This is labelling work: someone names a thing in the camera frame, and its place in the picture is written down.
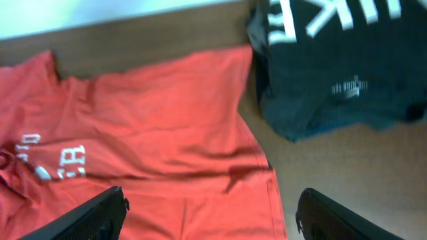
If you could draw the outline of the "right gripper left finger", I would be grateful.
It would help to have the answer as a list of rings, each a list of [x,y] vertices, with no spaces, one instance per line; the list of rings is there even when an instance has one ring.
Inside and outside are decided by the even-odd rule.
[[[129,201],[114,186],[21,240],[118,240]]]

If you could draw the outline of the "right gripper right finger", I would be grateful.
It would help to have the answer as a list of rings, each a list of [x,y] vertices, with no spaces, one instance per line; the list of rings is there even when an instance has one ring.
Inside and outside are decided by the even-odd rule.
[[[403,240],[313,188],[300,195],[296,224],[305,240]]]

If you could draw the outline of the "red soccer t-shirt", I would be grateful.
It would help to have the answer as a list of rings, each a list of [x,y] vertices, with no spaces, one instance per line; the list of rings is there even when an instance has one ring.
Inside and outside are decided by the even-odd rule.
[[[275,171],[238,113],[243,45],[82,80],[1,68],[1,238],[120,186],[122,239],[285,239]]]

